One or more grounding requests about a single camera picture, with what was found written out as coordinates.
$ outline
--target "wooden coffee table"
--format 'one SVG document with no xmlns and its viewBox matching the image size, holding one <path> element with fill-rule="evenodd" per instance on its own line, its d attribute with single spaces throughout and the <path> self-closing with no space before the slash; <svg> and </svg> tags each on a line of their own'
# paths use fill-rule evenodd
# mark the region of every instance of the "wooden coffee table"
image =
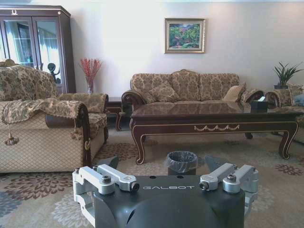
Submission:
<svg viewBox="0 0 304 228">
<path fill-rule="evenodd" d="M 298 130 L 296 117 L 303 113 L 251 112 L 250 105 L 145 104 L 131 116 L 132 137 L 138 149 L 137 164 L 143 164 L 146 135 L 284 132 L 278 152 L 289 159 L 289 146 Z"/>
</svg>

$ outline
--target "picture frame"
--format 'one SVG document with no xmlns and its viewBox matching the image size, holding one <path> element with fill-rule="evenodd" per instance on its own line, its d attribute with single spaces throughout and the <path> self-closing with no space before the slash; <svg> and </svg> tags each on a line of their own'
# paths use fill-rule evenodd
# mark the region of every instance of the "picture frame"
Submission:
<svg viewBox="0 0 304 228">
<path fill-rule="evenodd" d="M 165 18 L 165 53 L 205 53 L 206 19 Z"/>
</svg>

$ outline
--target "patterned carpet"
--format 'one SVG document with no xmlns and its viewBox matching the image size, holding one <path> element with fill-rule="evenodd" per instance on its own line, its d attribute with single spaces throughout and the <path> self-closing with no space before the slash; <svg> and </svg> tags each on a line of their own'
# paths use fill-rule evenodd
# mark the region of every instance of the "patterned carpet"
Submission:
<svg viewBox="0 0 304 228">
<path fill-rule="evenodd" d="M 245 221 L 246 228 L 304 227 L 304 146 L 293 143 L 291 158 L 277 154 L 280 136 L 243 134 L 154 136 L 145 142 L 146 160 L 135 165 L 136 147 L 128 130 L 110 129 L 109 140 L 96 156 L 119 156 L 118 169 L 133 175 L 166 175 L 168 152 L 188 150 L 199 157 L 197 174 L 208 173 L 206 154 L 260 173 L 258 200 Z M 71 173 L 14 173 L 0 176 L 0 228 L 91 228 L 73 201 Z"/>
</svg>

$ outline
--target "silver metal part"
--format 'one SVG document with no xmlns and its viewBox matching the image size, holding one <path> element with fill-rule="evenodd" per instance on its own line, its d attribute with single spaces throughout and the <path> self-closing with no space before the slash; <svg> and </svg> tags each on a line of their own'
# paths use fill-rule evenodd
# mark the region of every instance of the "silver metal part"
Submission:
<svg viewBox="0 0 304 228">
<path fill-rule="evenodd" d="M 132 183 L 136 181 L 136 178 L 132 175 L 126 175 L 108 165 L 99 165 L 97 172 L 102 173 L 104 176 L 110 176 L 112 181 L 118 184 L 119 188 L 123 191 L 136 190 L 134 189 L 134 187 L 136 188 L 136 185 L 133 184 L 132 187 Z"/>
<path fill-rule="evenodd" d="M 233 164 L 225 163 L 212 173 L 207 175 L 202 175 L 200 177 L 200 182 L 204 182 L 208 184 L 208 188 L 203 190 L 215 190 L 218 188 L 218 184 L 229 174 L 233 173 L 235 170 Z"/>
<path fill-rule="evenodd" d="M 115 184 L 124 191 L 131 192 L 139 189 L 134 176 L 126 175 L 107 165 L 94 166 L 93 169 L 85 166 L 76 169 L 72 175 L 74 201 L 80 204 L 82 214 L 94 227 L 94 207 L 88 192 L 98 191 L 103 195 L 111 194 L 115 191 Z"/>
<path fill-rule="evenodd" d="M 258 170 L 250 165 L 243 165 L 238 169 L 236 165 L 225 163 L 212 173 L 202 175 L 199 186 L 203 190 L 215 190 L 221 181 L 223 190 L 227 193 L 238 193 L 241 189 L 245 192 L 246 217 L 251 211 L 252 203 L 257 199 Z"/>
</svg>

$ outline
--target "upholstered sofa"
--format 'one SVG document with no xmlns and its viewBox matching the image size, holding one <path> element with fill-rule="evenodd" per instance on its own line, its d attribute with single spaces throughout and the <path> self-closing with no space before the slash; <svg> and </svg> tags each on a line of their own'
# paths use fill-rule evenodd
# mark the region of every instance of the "upholstered sofa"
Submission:
<svg viewBox="0 0 304 228">
<path fill-rule="evenodd" d="M 274 106 L 277 112 L 303 112 L 303 115 L 297 118 L 299 130 L 294 137 L 294 140 L 300 143 L 304 143 L 304 107 L 297 106 L 294 97 L 303 94 L 303 89 L 304 85 L 288 84 L 288 89 L 275 89 L 266 94 L 269 103 Z"/>
<path fill-rule="evenodd" d="M 108 137 L 107 100 L 106 94 L 58 96 L 52 75 L 1 62 L 0 173 L 90 165 Z"/>
<path fill-rule="evenodd" d="M 135 74 L 131 79 L 131 89 L 122 95 L 124 103 L 137 109 L 145 104 L 159 104 L 154 89 L 171 87 L 177 95 L 170 91 L 161 91 L 169 98 L 167 103 L 225 103 L 225 95 L 233 86 L 239 85 L 236 74 L 200 74 L 186 69 L 172 74 Z M 246 103 L 259 99 L 264 95 L 262 90 L 245 90 L 237 102 Z"/>
</svg>

